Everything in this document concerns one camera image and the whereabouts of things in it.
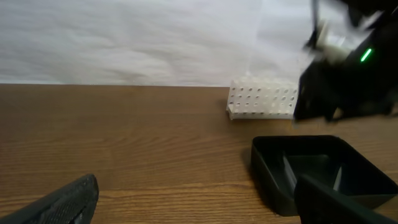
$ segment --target white perforated rack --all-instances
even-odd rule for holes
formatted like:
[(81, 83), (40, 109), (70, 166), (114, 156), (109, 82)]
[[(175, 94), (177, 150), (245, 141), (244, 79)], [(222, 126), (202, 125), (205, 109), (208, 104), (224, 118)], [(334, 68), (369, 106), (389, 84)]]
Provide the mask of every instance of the white perforated rack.
[(229, 89), (231, 119), (293, 119), (298, 83), (280, 78), (242, 77)]

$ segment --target white sheet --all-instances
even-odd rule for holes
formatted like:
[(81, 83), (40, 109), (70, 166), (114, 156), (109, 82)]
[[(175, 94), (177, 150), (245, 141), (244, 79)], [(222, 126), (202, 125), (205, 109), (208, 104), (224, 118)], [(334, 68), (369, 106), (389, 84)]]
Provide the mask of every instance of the white sheet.
[(0, 83), (229, 86), (248, 68), (298, 77), (311, 33), (308, 0), (261, 6), (262, 0), (3, 0)]

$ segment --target black plastic container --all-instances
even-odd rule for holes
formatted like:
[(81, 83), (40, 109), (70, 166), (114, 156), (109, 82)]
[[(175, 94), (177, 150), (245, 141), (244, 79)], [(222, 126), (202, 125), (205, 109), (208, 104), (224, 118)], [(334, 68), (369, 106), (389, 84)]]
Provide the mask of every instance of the black plastic container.
[(252, 142), (252, 168), (272, 209), (298, 215), (294, 188), (302, 174), (374, 209), (398, 186), (344, 140), (334, 136), (266, 136)]

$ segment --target brown tabletop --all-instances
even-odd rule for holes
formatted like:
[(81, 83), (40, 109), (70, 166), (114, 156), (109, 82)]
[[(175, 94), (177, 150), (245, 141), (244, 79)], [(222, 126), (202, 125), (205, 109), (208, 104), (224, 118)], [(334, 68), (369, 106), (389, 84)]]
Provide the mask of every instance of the brown tabletop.
[[(398, 119), (234, 120), (227, 88), (0, 85), (0, 216), (93, 173), (92, 223), (300, 223), (261, 202), (256, 136), (334, 134), (398, 182)], [(378, 211), (398, 220), (398, 200)]]

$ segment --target green light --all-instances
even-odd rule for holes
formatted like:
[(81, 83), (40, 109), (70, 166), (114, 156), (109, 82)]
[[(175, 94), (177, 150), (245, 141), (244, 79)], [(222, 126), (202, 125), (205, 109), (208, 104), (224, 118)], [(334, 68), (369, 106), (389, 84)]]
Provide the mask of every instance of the green light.
[(364, 61), (369, 57), (369, 54), (371, 54), (371, 52), (372, 52), (372, 49), (368, 49), (368, 50), (365, 52), (365, 54), (362, 56), (361, 62), (364, 62)]

